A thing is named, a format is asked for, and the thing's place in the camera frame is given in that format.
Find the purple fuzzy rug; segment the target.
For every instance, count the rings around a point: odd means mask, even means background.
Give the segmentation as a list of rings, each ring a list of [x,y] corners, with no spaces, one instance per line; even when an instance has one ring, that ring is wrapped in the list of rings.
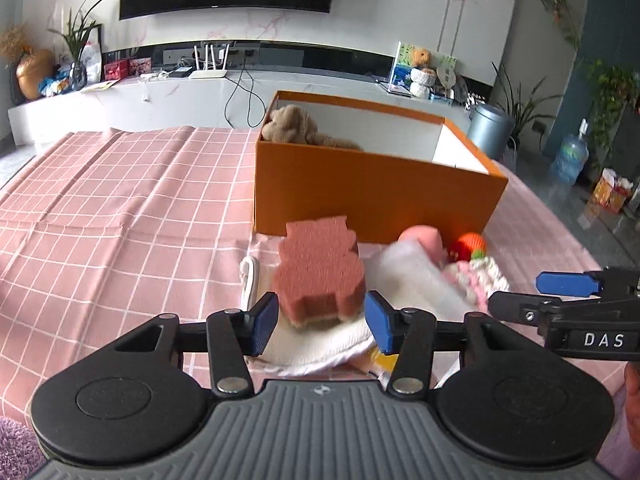
[[[1,480],[24,480],[45,461],[35,434],[16,420],[1,417]]]

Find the white folded towel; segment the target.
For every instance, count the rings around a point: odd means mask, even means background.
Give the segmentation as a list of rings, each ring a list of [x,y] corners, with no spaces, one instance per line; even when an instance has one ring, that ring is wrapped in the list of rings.
[[[346,322],[324,320],[294,327],[279,310],[265,350],[257,358],[245,361],[252,373],[299,377],[344,364],[373,345],[374,338],[362,313]]]

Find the white wifi router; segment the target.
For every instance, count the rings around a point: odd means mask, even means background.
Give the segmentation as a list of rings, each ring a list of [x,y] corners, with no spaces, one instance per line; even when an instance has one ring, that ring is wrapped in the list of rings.
[[[193,70],[189,75],[193,80],[222,79],[227,76],[230,46],[223,44],[202,44],[194,48]]]

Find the orange crochet strawberry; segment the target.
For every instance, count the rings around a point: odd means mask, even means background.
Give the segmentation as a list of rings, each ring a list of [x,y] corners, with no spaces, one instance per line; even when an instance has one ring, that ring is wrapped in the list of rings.
[[[456,239],[449,249],[452,261],[471,261],[485,258],[487,255],[487,244],[478,233],[464,233]]]

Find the small teddy bear figure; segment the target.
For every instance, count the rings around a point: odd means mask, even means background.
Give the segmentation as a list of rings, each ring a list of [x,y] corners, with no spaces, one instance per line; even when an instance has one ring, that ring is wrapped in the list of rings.
[[[411,67],[417,70],[427,70],[432,60],[431,51],[427,48],[414,47],[410,54]]]

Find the silver pedal trash can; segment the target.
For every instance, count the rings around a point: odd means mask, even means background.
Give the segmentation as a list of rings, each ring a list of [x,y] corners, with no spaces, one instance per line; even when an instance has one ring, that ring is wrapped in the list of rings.
[[[514,128],[514,118],[491,104],[477,105],[466,136],[490,159],[500,159]]]

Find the pink checkered tablecloth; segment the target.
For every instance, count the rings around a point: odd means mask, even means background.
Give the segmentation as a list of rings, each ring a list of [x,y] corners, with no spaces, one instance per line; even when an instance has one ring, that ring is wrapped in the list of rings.
[[[50,376],[148,318],[240,302],[255,234],[256,133],[70,133],[1,193],[1,411],[24,422]]]

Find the hanging vine plant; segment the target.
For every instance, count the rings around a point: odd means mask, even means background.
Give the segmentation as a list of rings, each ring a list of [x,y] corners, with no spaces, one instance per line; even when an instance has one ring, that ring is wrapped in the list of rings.
[[[633,178],[639,171],[639,73],[596,58],[588,64],[589,175],[605,167]]]

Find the blue water jug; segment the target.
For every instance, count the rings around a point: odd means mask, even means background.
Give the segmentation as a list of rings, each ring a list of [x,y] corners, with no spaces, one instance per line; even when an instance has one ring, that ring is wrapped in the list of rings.
[[[578,131],[568,134],[562,141],[555,159],[550,166],[553,177],[560,182],[574,185],[589,158],[588,148],[588,122],[584,118]]]

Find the pink white crochet toy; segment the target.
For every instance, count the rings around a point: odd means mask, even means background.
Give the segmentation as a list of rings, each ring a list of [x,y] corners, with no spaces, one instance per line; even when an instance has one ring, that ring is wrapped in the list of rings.
[[[494,292],[508,292],[510,284],[492,257],[449,263],[442,275],[459,295],[476,310],[488,312],[488,299]]]

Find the pink round ball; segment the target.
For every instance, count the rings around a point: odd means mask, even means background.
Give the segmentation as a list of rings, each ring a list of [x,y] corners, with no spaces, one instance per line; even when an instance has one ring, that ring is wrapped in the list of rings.
[[[418,242],[436,266],[440,266],[446,258],[442,236],[434,226],[410,226],[400,234],[398,240],[400,242],[408,242],[409,240]]]

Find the red gift box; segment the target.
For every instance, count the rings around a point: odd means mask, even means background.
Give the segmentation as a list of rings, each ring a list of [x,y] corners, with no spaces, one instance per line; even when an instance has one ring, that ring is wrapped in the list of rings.
[[[104,79],[107,81],[118,81],[129,76],[129,60],[117,60],[104,65]]]

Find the green potted plant left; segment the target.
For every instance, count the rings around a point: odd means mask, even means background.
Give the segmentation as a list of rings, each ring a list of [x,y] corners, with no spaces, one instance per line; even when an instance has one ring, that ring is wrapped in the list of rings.
[[[64,40],[70,58],[72,59],[68,78],[70,78],[70,88],[74,91],[81,90],[87,85],[87,69],[81,61],[81,55],[91,33],[100,27],[98,21],[91,16],[91,13],[96,10],[96,7],[103,1],[104,0],[96,0],[89,9],[84,8],[85,3],[83,2],[76,11],[68,11],[62,30],[49,28],[49,32],[60,36]]]

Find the white crumpled diaper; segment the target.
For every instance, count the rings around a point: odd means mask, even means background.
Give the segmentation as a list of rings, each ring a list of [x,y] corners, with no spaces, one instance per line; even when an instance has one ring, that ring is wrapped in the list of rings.
[[[475,309],[442,276],[419,242],[396,242],[364,260],[369,290],[377,290],[395,309],[417,308],[441,321],[460,322]]]

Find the tall leafy floor plant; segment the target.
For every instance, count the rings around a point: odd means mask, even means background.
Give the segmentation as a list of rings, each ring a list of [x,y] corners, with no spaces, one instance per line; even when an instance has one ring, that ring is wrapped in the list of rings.
[[[494,88],[491,91],[490,102],[513,119],[513,129],[509,142],[512,144],[512,148],[519,148],[521,143],[520,136],[526,126],[538,119],[554,118],[553,114],[541,113],[538,108],[544,103],[561,99],[562,94],[550,94],[550,96],[541,96],[539,94],[540,87],[547,79],[546,76],[540,78],[529,94],[526,94],[521,84],[512,82],[503,63],[499,65],[492,63],[491,66],[494,69],[496,78]]]

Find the pink bear-shaped sponge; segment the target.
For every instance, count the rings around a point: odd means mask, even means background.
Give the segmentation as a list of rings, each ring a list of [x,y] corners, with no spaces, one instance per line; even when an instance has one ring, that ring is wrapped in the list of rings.
[[[278,251],[271,287],[293,326],[359,315],[366,274],[346,217],[290,222]]]

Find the white tv console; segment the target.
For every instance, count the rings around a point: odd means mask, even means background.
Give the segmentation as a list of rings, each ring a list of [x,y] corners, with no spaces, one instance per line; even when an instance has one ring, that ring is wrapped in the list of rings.
[[[146,131],[183,125],[245,129],[258,123],[262,109],[279,90],[412,108],[447,117],[462,130],[470,123],[462,106],[393,96],[368,78],[263,70],[209,80],[127,78],[105,90],[70,92],[12,107],[8,117],[16,144],[44,150],[76,131]]]

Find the golden brown vase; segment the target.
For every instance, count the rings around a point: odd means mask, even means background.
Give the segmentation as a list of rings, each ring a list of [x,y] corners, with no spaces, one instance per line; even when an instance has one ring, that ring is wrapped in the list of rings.
[[[53,75],[54,54],[48,49],[25,54],[16,68],[18,86],[29,101],[40,98],[39,85]]]

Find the brown knitted plush toy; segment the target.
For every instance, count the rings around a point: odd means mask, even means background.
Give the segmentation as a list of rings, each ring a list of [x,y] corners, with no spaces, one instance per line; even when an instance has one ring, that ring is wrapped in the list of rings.
[[[362,147],[352,141],[334,138],[322,133],[310,114],[298,105],[288,104],[273,110],[262,128],[262,138],[277,144],[299,144],[344,148],[361,151]]]

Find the orange cardboard box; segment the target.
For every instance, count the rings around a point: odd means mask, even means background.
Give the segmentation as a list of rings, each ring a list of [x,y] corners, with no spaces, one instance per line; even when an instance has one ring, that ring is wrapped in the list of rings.
[[[253,228],[282,235],[288,223],[344,216],[363,243],[390,244],[410,228],[445,242],[480,233],[508,179],[449,117],[344,96],[277,91],[269,109],[308,110],[358,150],[256,142]]]

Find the red yellow snack box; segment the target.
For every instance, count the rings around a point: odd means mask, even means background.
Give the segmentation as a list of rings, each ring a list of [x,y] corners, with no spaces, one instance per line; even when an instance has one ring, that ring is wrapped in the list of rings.
[[[619,176],[611,168],[604,168],[591,198],[602,208],[618,214],[631,196],[634,182]]]

